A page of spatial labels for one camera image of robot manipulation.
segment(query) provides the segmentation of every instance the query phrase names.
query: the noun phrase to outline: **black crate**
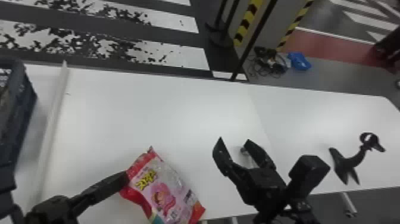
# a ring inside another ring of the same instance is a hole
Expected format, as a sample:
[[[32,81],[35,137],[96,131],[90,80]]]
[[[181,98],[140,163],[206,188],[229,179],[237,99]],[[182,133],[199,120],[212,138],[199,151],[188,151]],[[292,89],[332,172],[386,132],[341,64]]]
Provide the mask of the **black crate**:
[[[0,57],[0,164],[16,164],[36,100],[22,61]]]

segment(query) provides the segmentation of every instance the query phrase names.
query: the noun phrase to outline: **snack bag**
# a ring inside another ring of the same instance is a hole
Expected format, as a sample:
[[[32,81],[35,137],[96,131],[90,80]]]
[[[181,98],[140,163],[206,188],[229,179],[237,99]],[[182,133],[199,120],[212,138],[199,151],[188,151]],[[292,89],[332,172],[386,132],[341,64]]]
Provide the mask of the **snack bag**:
[[[195,224],[205,209],[179,175],[153,147],[126,171],[130,182],[120,191],[123,198],[143,208],[152,224]]]

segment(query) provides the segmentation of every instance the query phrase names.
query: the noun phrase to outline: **black stand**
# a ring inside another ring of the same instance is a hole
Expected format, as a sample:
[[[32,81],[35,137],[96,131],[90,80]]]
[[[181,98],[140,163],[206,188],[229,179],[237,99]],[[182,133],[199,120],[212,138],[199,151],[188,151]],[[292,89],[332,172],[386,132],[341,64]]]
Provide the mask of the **black stand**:
[[[210,40],[213,44],[222,48],[230,48],[231,46],[233,46],[233,40],[228,35],[228,30],[230,24],[232,23],[236,9],[238,8],[239,2],[240,0],[235,0],[233,2],[232,7],[229,11],[228,19],[226,20],[226,24],[222,32],[210,33]]]
[[[360,180],[358,179],[358,175],[355,172],[354,168],[360,165],[360,163],[363,161],[367,150],[372,151],[372,149],[374,148],[375,150],[378,150],[380,152],[386,151],[379,144],[378,136],[374,135],[373,133],[362,133],[360,135],[360,140],[362,142],[362,145],[360,146],[360,151],[351,158],[343,157],[341,153],[335,148],[329,149],[335,163],[335,172],[344,184],[348,183],[348,175],[350,175],[357,184],[360,184]]]
[[[227,2],[228,0],[222,0],[220,9],[218,10],[217,17],[215,18],[215,20],[210,20],[205,23],[205,27],[207,27],[207,29],[209,29],[210,31],[215,32],[215,31],[222,31],[224,29],[225,23],[224,21],[222,21],[221,18],[222,18],[222,13],[224,13]]]
[[[239,65],[237,66],[236,70],[232,73],[232,76],[230,77],[231,81],[235,81],[239,72],[242,70],[242,66],[245,63],[247,57],[249,56],[250,51],[253,48],[255,41],[257,40],[258,36],[260,35],[261,31],[263,30],[265,22],[267,22],[269,16],[271,15],[272,10],[274,9],[274,7],[276,5],[276,2],[277,2],[277,0],[271,0],[270,3],[268,4],[267,9],[265,10],[264,14],[261,17],[260,23],[258,23],[257,27],[255,28],[254,34],[251,37],[249,44],[247,44],[247,47],[246,47],[242,57],[240,58]]]

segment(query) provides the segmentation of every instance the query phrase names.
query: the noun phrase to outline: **yellow and black striped pole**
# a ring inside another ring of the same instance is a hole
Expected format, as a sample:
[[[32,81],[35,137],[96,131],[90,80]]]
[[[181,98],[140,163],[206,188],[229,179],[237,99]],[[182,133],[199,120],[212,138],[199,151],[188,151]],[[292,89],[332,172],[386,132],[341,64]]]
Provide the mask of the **yellow and black striped pole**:
[[[255,14],[262,4],[263,0],[251,0],[251,2],[249,3],[249,7],[247,8],[245,16],[239,25],[239,29],[237,30],[236,35],[233,38],[233,43],[235,43],[235,46],[241,46],[241,44],[243,43],[243,40],[250,28],[250,25],[254,20]]]
[[[283,46],[286,44],[286,41],[288,41],[288,39],[290,38],[290,35],[293,33],[293,31],[295,31],[297,25],[303,19],[304,15],[307,13],[308,9],[313,4],[313,2],[314,2],[314,0],[306,0],[304,7],[299,11],[299,13],[297,13],[295,21],[289,26],[286,34],[280,40],[278,47],[276,48],[276,51],[280,52],[283,49]]]

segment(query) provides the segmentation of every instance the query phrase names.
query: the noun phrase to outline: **black clamp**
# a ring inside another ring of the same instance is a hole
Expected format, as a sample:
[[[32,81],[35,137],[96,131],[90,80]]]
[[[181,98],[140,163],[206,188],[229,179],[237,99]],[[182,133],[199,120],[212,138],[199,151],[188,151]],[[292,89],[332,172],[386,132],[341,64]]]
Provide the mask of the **black clamp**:
[[[249,139],[243,148],[258,167],[247,169],[235,163],[222,138],[217,141],[212,157],[221,173],[236,185],[243,202],[258,210],[254,223],[271,223],[277,215],[289,217],[297,224],[319,223],[306,197],[329,172],[324,161],[303,155],[289,172],[292,180],[286,186],[265,150]],[[285,210],[287,205],[292,209]]]
[[[26,224],[78,224],[77,217],[88,207],[119,192],[128,183],[128,175],[123,171],[105,178],[72,198],[54,196],[34,206],[25,217]]]
[[[359,152],[351,158],[345,158],[337,149],[329,148],[329,151],[333,157],[333,162],[335,163],[335,172],[344,184],[348,183],[349,175],[356,181],[357,184],[360,184],[360,180],[358,179],[358,175],[354,168],[360,165],[368,150],[372,151],[372,149],[375,149],[381,153],[386,151],[379,144],[378,136],[373,133],[362,133],[360,135],[360,141],[362,145],[360,145]]]

